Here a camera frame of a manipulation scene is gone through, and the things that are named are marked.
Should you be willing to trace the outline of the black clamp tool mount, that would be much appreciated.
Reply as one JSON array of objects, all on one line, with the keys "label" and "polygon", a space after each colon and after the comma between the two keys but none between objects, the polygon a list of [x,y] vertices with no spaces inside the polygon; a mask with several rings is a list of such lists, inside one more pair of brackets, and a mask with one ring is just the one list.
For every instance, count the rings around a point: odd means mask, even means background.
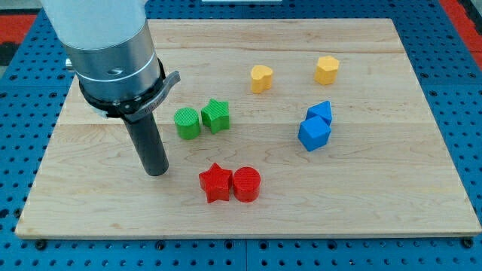
[{"label": "black clamp tool mount", "polygon": [[126,80],[117,80],[120,86],[100,87],[101,92],[93,93],[93,82],[83,84],[79,82],[80,90],[87,103],[93,106],[103,117],[122,118],[128,123],[135,123],[148,116],[167,97],[170,90],[181,78],[178,71],[165,74],[163,63],[157,59],[154,65],[159,70],[159,78],[140,94],[130,94],[134,90]]}]

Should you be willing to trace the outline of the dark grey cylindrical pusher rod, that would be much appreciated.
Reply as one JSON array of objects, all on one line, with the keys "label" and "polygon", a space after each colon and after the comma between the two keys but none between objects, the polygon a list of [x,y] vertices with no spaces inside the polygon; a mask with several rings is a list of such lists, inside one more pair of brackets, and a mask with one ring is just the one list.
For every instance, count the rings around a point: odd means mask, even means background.
[{"label": "dark grey cylindrical pusher rod", "polygon": [[125,118],[123,121],[145,172],[150,176],[163,175],[169,161],[153,114],[134,122]]}]

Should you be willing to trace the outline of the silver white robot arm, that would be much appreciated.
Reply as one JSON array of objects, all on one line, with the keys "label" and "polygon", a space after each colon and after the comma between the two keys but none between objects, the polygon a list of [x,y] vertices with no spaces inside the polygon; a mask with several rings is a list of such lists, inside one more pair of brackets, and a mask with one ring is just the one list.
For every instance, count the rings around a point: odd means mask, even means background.
[{"label": "silver white robot arm", "polygon": [[180,81],[157,56],[141,0],[41,0],[86,102],[120,118],[148,175],[169,162],[153,111]]}]

